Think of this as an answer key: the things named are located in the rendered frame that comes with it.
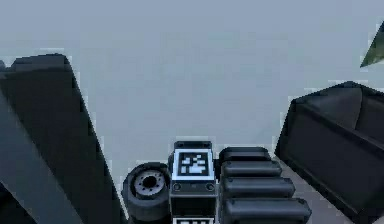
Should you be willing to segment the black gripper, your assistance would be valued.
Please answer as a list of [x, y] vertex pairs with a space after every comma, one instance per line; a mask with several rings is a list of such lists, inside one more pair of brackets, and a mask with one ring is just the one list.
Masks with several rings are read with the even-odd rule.
[[121, 191], [128, 224], [170, 224], [169, 185], [164, 163], [147, 162], [130, 171]]

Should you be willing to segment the black sofa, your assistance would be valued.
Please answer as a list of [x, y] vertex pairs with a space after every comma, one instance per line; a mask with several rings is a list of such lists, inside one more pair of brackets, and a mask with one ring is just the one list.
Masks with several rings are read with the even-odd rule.
[[384, 217], [384, 92], [347, 81], [290, 102], [275, 155], [354, 224]]

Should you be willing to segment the green house plant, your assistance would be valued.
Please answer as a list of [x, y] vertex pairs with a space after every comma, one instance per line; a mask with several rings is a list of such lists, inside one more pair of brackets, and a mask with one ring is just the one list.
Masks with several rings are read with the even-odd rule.
[[360, 67], [367, 67], [384, 60], [384, 21], [380, 24]]

